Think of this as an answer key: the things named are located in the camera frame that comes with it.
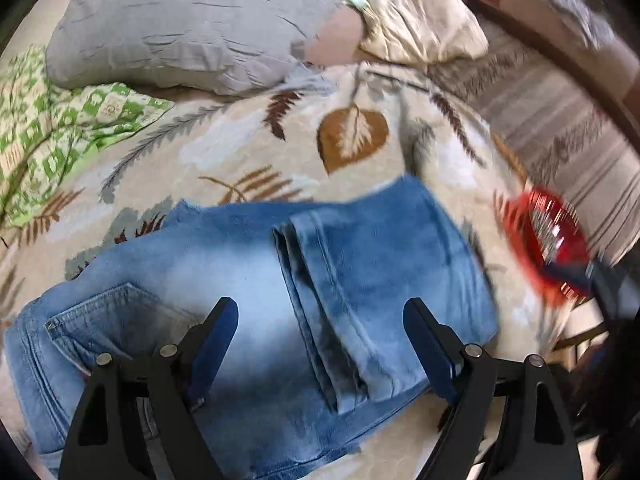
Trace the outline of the blue denim jeans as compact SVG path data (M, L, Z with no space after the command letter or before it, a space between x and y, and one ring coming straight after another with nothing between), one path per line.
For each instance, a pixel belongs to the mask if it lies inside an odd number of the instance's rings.
M350 203L182 202L32 300L6 354L40 460L57 471L103 352L179 340L222 297L239 324L194 418L230 479L297 479L356 450L426 387L402 325L419 298L469 344L496 336L483 272L412 177Z

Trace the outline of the striped floral bedsheet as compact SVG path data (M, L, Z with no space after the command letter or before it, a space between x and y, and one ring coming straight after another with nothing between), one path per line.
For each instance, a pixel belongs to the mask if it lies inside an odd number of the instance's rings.
M623 259L639 239L639 157L566 73L483 20L486 55L428 71L486 119L527 177L576 209L592 252Z

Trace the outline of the green patterned quilt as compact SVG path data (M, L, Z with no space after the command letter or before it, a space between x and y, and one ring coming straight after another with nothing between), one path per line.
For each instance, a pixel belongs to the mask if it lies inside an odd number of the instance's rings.
M121 82L63 89L46 48L28 47L1 72L1 224L38 214L74 167L162 118L174 103Z

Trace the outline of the cream leaf pattern blanket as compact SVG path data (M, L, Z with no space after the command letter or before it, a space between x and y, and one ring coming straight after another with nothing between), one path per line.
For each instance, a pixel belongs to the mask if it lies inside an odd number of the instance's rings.
M321 89L296 84L234 102L190 90L134 136L89 155L1 248L1 322L76 278L112 246L158 231L182 200L201 206L347 202L406 172L446 208L495 297L495 352L547 351L570 306L542 296L506 237L506 201L528 189L475 110L412 70L345 65Z

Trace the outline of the grey pillow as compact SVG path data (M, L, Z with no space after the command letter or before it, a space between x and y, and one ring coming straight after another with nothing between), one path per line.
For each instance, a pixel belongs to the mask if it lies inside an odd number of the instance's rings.
M46 51L60 87L108 82L220 96L288 76L340 0L70 0Z

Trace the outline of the cream satin pillow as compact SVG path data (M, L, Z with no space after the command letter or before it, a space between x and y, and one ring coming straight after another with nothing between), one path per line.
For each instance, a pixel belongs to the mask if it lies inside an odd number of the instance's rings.
M488 39L463 0L345 0L364 21L360 50L382 61L425 68L481 58Z

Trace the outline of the dark wooden bed frame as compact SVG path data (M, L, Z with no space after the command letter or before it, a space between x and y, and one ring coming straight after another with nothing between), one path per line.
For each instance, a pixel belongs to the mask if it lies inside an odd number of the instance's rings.
M639 146L639 55L619 36L604 47L579 47L559 12L544 0L477 0L513 36L538 49L602 106L634 148Z

